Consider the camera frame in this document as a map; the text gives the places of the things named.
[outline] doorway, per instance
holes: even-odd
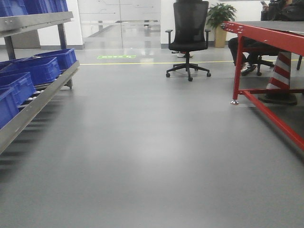
[[[78,0],[86,49],[160,48],[161,0]]]

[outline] mesh backrest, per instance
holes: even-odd
[[[208,1],[178,1],[173,4],[175,19],[175,38],[178,43],[205,41],[204,27],[207,17]]]

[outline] plant pot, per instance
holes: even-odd
[[[214,36],[214,47],[216,48],[224,48],[226,43],[226,34],[227,32],[224,31],[220,26],[218,26],[215,31]]]

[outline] chair armrest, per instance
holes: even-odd
[[[165,31],[165,32],[168,33],[168,36],[169,36],[169,42],[168,42],[168,44],[171,43],[171,32],[172,32],[172,31],[173,31],[172,29],[168,29],[168,30]]]
[[[208,48],[208,45],[209,45],[209,33],[211,32],[210,29],[205,29],[205,32],[206,32],[206,46]]]

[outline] metal shelf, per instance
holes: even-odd
[[[9,59],[15,59],[15,51],[11,36],[23,32],[41,29],[53,25],[58,26],[61,49],[66,49],[64,23],[71,21],[72,12],[58,12],[47,14],[22,15],[0,18],[0,38],[4,37]],[[75,62],[68,70],[61,74],[53,83],[43,85],[44,91],[35,100],[25,106],[10,122],[0,129],[0,154],[21,133],[41,109],[52,99],[63,86],[72,88],[72,76],[79,67]]]
[[[0,38],[71,21],[72,12],[43,13],[0,18]]]
[[[71,78],[77,72],[79,65],[79,61],[75,62],[68,70],[61,74],[41,94],[39,94],[35,100],[31,101],[9,123],[0,129],[0,154],[52,99],[61,87],[70,83],[67,84],[67,86],[71,88]]]

